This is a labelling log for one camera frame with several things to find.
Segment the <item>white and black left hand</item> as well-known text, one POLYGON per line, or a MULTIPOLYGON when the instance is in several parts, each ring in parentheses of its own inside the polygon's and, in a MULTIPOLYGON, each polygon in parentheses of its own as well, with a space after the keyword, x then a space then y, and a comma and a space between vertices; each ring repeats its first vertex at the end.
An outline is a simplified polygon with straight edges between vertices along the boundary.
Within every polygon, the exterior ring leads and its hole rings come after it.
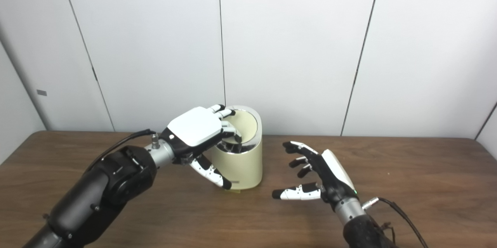
POLYGON ((224 105, 209 108, 194 107, 169 122, 158 137, 159 148, 150 151, 157 167, 166 164, 190 165, 202 177, 223 189, 231 189, 231 181, 204 156, 225 138, 243 141, 242 134, 224 118, 234 116, 235 110, 224 105))

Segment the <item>white and black right hand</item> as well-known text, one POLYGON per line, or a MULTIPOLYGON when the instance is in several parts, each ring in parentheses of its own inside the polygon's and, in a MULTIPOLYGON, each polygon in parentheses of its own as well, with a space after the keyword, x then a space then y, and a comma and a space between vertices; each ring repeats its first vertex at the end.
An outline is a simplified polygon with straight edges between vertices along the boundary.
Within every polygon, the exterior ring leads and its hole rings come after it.
POLYGON ((271 194, 273 199, 321 199, 329 204, 333 210, 337 206, 345 204, 349 199, 359 200, 353 183, 331 150, 327 149, 319 153, 303 142, 296 141, 287 141, 282 145, 288 154, 300 154, 300 157, 288 164, 291 168, 303 166, 297 172, 297 177, 302 179, 307 174, 314 172, 321 181, 273 190, 271 194))

